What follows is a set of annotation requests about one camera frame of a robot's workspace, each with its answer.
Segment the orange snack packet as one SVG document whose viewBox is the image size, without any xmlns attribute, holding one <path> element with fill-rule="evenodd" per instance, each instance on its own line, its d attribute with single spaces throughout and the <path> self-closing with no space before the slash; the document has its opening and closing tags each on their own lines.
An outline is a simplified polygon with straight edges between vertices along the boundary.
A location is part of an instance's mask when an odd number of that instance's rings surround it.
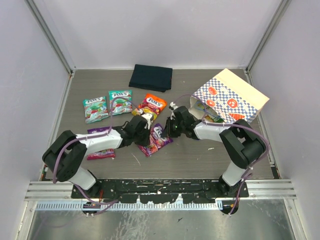
<svg viewBox="0 0 320 240">
<path fill-rule="evenodd" d="M 167 102 L 151 93 L 147 93 L 143 101 L 138 105 L 138 108 L 132 111 L 134 116 L 145 114 L 152 114 L 155 120 L 163 109 L 167 106 Z"/>
</svg>

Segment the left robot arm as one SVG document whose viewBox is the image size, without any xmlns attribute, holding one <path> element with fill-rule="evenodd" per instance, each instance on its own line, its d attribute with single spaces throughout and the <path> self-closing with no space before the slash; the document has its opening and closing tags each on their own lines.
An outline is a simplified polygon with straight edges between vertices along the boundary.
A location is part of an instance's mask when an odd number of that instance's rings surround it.
<svg viewBox="0 0 320 240">
<path fill-rule="evenodd" d="M 82 189 L 88 198 L 99 195 L 101 184 L 89 170 L 81 167 L 88 155 L 105 149 L 120 149 L 131 144 L 148 146 L 153 116 L 150 113 L 135 115 L 122 126 L 109 127 L 105 132 L 74 134 L 66 130 L 42 156 L 52 171 L 52 181 L 71 182 Z"/>
</svg>

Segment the checkered paper bag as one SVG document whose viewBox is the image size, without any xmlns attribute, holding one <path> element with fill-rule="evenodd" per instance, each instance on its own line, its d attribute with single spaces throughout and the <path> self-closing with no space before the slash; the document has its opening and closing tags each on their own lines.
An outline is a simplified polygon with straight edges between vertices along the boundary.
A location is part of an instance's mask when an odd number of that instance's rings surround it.
<svg viewBox="0 0 320 240">
<path fill-rule="evenodd" d="M 197 101 L 206 104 L 206 113 L 195 109 Z M 250 124 L 268 101 L 267 96 L 226 68 L 192 94 L 189 112 L 197 119 L 210 115 L 220 116 L 226 124 L 237 120 Z"/>
</svg>

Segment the green tea snack packet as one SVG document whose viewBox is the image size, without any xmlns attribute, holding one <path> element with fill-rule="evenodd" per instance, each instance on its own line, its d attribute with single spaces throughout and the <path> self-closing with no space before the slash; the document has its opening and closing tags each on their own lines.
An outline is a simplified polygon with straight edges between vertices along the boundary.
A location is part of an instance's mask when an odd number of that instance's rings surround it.
<svg viewBox="0 0 320 240">
<path fill-rule="evenodd" d="M 207 105 L 202 103 L 201 101 L 197 101 L 195 104 L 194 104 L 194 108 L 198 111 L 202 111 L 204 113 L 207 113 Z"/>
</svg>

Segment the pink snack packet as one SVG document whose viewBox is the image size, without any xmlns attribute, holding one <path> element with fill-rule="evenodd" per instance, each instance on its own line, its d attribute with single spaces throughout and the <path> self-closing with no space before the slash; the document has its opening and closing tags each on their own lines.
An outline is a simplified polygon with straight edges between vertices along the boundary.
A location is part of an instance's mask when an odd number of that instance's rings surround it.
<svg viewBox="0 0 320 240">
<path fill-rule="evenodd" d="M 146 157 L 150 157 L 166 145 L 173 142 L 170 137 L 162 137 L 163 130 L 163 126 L 160 123 L 156 123 L 150 130 L 149 145 L 138 146 Z"/>
<path fill-rule="evenodd" d="M 88 134 L 94 134 L 94 133 L 102 133 L 109 129 L 110 127 L 99 127 L 99 128 L 91 128 L 87 130 Z M 91 153 L 87 156 L 87 160 L 99 160 L 99 159 L 106 159 L 106 158 L 112 158 L 114 159 L 116 157 L 115 151 L 112 148 L 104 149 L 98 152 Z"/>
</svg>

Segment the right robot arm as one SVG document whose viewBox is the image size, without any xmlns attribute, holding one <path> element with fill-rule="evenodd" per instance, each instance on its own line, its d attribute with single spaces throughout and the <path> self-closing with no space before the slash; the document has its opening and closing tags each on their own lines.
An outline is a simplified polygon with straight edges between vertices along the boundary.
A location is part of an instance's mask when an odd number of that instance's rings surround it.
<svg viewBox="0 0 320 240">
<path fill-rule="evenodd" d="M 166 120 L 162 137 L 178 138 L 184 134 L 194 140 L 211 140 L 223 143 L 230 164 L 218 180 L 218 189 L 231 197 L 260 158 L 269 151 L 268 141 L 244 120 L 234 123 L 213 123 L 196 120 L 185 106 L 170 103 L 171 116 Z"/>
</svg>

